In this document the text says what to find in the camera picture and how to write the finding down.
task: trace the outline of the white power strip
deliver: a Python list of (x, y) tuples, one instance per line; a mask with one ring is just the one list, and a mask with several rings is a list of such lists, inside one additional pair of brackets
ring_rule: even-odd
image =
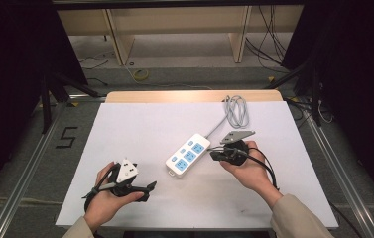
[(209, 146), (210, 141), (199, 134), (194, 134), (166, 160), (169, 175), (182, 177), (202, 157)]

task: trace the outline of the person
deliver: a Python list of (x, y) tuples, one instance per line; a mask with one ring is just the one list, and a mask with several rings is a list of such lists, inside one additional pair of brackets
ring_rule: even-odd
[[(265, 163), (264, 157), (257, 150), (254, 141), (245, 142), (249, 155)], [(273, 211), (271, 225), (277, 237), (332, 237), (320, 220), (305, 207), (295, 196), (282, 195), (271, 184), (266, 170), (252, 160), (246, 160), (241, 166), (228, 162), (220, 164), (232, 173), (240, 183), (258, 193)], [(96, 184), (113, 166), (109, 163), (98, 174)], [(124, 205), (143, 196), (143, 192), (133, 192), (123, 197), (117, 197), (110, 191), (100, 192), (88, 206), (84, 216), (65, 233), (65, 238), (93, 237), (93, 233), (104, 223), (112, 219), (115, 213)]]

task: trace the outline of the floor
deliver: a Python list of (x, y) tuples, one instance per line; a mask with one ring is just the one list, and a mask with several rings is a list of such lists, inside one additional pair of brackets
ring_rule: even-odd
[[(248, 36), (256, 46), (261, 43), (263, 37), (264, 35), (261, 34)], [(285, 48), (290, 37), (291, 34), (279, 34), (279, 39)], [(89, 80), (90, 86), (97, 90), (121, 88), (121, 90), (130, 90), (140, 86), (133, 85), (129, 74), (127, 74), (127, 69), (146, 68), (152, 73), (152, 78), (156, 79), (157, 84), (168, 83), (167, 80), (156, 78), (157, 75), (164, 77), (165, 74), (162, 74), (161, 71), (166, 69), (166, 72), (176, 75), (172, 78), (173, 82), (183, 82), (186, 78), (188, 86), (211, 86), (214, 87), (213, 89), (222, 85), (211, 80), (207, 82), (208, 85), (200, 84), (202, 80), (198, 79), (203, 73), (211, 75), (215, 80), (232, 71), (234, 73), (229, 74), (231, 77), (246, 77), (249, 73), (261, 73), (259, 74), (261, 80), (258, 82), (261, 83), (258, 84), (260, 86), (268, 83), (270, 76), (278, 78), (282, 75), (278, 71), (284, 71), (272, 61), (259, 59), (249, 50), (244, 52), (242, 63), (235, 63), (225, 34), (137, 36), (127, 62), (127, 68), (117, 64), (112, 45), (109, 41), (105, 41), (104, 37), (70, 37), (70, 39), (86, 77), (91, 78)], [(272, 42), (267, 41), (261, 49), (273, 58), (277, 57)], [(276, 71), (264, 69), (264, 66)], [(105, 74), (106, 69), (113, 70), (112, 72), (117, 75), (125, 73), (125, 78), (115, 80), (115, 78), (121, 77)], [(104, 86), (99, 80), (110, 86)], [(279, 88), (284, 96), (293, 96), (293, 83), (291, 81)], [(82, 94), (73, 88), (68, 88), (68, 92), (72, 95)], [(87, 97), (73, 99), (71, 102), (72, 104), (66, 105), (64, 108), (57, 105), (55, 115), (60, 115), (60, 121), (49, 138), (40, 135), (43, 126), (42, 108), (37, 107), (34, 110), (27, 130), (19, 139), (20, 143), (15, 149), (12, 160), (4, 166), (0, 174), (1, 212), (7, 198), (11, 197), (15, 191), (16, 184), (19, 183), (20, 176), (25, 172), (26, 165), (31, 162), (35, 152), (40, 152), (41, 157), (39, 162), (34, 165), (35, 170), (24, 189), (23, 198), (19, 200), (18, 206), (16, 206), (17, 210), (14, 211), (15, 213), (12, 211), (14, 215), (5, 225), (4, 237), (61, 237), (65, 233), (63, 228), (55, 227), (55, 220), (94, 122), (94, 113), (97, 112), (101, 101)], [(301, 117), (301, 110), (291, 106), (291, 112), (297, 118), (297, 127), (326, 197), (345, 217), (348, 217), (350, 223), (362, 233), (362, 237), (374, 237), (367, 232), (374, 230), (374, 183), (363, 167), (357, 163), (357, 158), (348, 147), (346, 137), (342, 134), (339, 125), (335, 121), (332, 123), (322, 121), (322, 127), (319, 129), (312, 126), (312, 119), (307, 114), (303, 114)], [(77, 139), (74, 140), (70, 150), (59, 149), (62, 143), (66, 143), (61, 140), (61, 136), (62, 131), (68, 127), (77, 128), (76, 130), (68, 129), (69, 134), (66, 134)], [(39, 149), (39, 142), (42, 140), (46, 146)], [(325, 144), (329, 143), (330, 146), (323, 147), (319, 141), (327, 142)], [(329, 158), (330, 153), (327, 152), (330, 150), (336, 152), (337, 158)], [(356, 194), (353, 194), (351, 188), (346, 188), (346, 184), (342, 184), (340, 179), (337, 179), (339, 174), (332, 169), (336, 159), (339, 160), (340, 166), (343, 167), (346, 176), (354, 185)], [(360, 198), (362, 204), (349, 202), (349, 197), (354, 197), (354, 195), (356, 198)], [(366, 208), (367, 217), (357, 214), (361, 208)], [(331, 233), (335, 237), (357, 237), (343, 217), (338, 212), (335, 213), (340, 227)], [(372, 219), (372, 222), (366, 223), (362, 218)], [(102, 229), (101, 234), (105, 237), (122, 237), (122, 231), (112, 229)]]

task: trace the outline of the person's right hand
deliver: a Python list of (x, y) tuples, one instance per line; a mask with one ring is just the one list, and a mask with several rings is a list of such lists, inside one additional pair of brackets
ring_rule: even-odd
[[(254, 141), (247, 141), (245, 144), (249, 148), (248, 154), (265, 163), (263, 155), (252, 148), (257, 148), (257, 144)], [(235, 166), (228, 162), (221, 161), (220, 164), (229, 172), (231, 172), (239, 182), (254, 191), (263, 197), (267, 204), (272, 208), (276, 201), (282, 197), (282, 194), (279, 193), (275, 187), (271, 184), (268, 179), (267, 171), (260, 164), (252, 161), (246, 160), (241, 166)]]

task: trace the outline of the sleeve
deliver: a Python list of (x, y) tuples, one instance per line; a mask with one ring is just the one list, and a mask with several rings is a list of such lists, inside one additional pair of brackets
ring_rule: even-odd
[(271, 225), (279, 238), (332, 237), (320, 220), (290, 194), (274, 205)]
[(81, 216), (78, 220), (66, 231), (63, 238), (94, 238), (90, 228)]

